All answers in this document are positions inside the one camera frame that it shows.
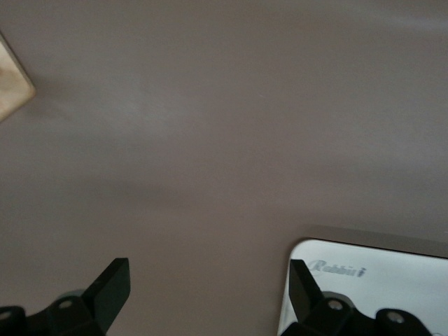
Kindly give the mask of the wooden mug tree stand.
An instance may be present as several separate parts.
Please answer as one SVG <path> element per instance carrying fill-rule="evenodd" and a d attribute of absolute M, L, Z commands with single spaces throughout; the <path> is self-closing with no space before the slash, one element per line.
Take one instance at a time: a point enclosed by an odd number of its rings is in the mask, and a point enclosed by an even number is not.
<path fill-rule="evenodd" d="M 35 96 L 34 84 L 0 32 L 0 123 Z"/>

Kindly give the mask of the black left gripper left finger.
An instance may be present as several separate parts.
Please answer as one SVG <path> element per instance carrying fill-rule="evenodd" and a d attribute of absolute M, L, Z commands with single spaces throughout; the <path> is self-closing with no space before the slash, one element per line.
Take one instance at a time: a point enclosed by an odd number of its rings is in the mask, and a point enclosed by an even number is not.
<path fill-rule="evenodd" d="M 116 258 L 81 294 L 27 317 L 27 336 L 107 336 L 129 296 L 129 260 Z"/>

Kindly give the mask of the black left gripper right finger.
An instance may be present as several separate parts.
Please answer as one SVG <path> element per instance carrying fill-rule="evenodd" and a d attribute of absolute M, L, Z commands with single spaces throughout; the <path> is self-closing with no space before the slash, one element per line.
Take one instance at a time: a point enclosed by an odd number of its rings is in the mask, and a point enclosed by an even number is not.
<path fill-rule="evenodd" d="M 374 320 L 348 297 L 323 292 L 303 260 L 290 261 L 288 297 L 296 321 L 279 336 L 376 336 Z"/>

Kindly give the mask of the cream tray with Rabbit print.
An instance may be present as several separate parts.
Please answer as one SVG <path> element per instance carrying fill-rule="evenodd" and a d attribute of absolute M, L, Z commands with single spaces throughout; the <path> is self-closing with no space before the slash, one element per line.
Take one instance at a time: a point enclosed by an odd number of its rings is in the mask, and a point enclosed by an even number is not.
<path fill-rule="evenodd" d="M 308 238 L 289 258 L 303 260 L 325 294 L 350 300 L 370 318 L 401 309 L 433 336 L 448 336 L 448 256 Z"/>

